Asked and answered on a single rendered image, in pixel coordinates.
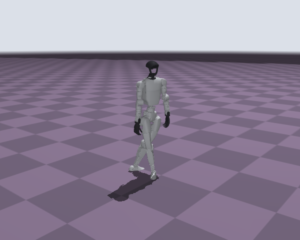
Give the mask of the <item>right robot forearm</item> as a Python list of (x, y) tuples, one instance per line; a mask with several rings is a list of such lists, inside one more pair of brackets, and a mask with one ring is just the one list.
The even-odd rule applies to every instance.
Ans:
[(141, 117), (142, 117), (142, 107), (141, 106), (138, 106), (138, 99), (136, 100), (136, 105), (135, 105), (135, 109), (136, 109), (136, 112), (135, 112), (135, 122), (138, 122), (138, 119), (141, 120)]

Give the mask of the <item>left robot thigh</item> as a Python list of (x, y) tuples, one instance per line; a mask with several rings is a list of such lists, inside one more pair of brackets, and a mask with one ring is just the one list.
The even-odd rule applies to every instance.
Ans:
[[(151, 133), (150, 133), (151, 142), (155, 139), (155, 137), (160, 129), (161, 118), (158, 115), (156, 115), (156, 119), (154, 121), (152, 121), (152, 123), (153, 124), (151, 124)], [(141, 141), (141, 146), (143, 148), (146, 148), (144, 140)]]

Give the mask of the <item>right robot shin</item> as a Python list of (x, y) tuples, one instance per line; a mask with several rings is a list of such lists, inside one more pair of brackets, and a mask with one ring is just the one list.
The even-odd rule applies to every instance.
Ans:
[(153, 171), (155, 172), (154, 152), (151, 151), (151, 149), (147, 149), (146, 154), (147, 154), (148, 163), (150, 164), (150, 167), (151, 167), (151, 172), (153, 172)]

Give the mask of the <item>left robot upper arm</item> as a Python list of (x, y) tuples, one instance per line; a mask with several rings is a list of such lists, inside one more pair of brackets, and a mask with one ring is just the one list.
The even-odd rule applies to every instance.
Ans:
[(162, 97), (161, 97), (161, 99), (163, 101), (167, 101), (167, 100), (169, 100), (169, 95), (167, 94), (167, 81), (164, 78), (160, 78), (160, 79), (162, 81), (162, 84), (161, 84), (161, 95), (162, 95)]

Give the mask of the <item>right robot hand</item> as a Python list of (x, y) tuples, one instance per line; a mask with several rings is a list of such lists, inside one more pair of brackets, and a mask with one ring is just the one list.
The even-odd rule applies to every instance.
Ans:
[[(134, 132), (137, 134), (137, 135), (141, 135), (140, 132), (142, 133), (141, 129), (140, 129), (140, 123), (141, 123), (141, 119), (139, 118), (138, 119), (138, 122), (135, 121), (135, 125), (134, 125)], [(139, 132), (140, 130), (140, 132)]]

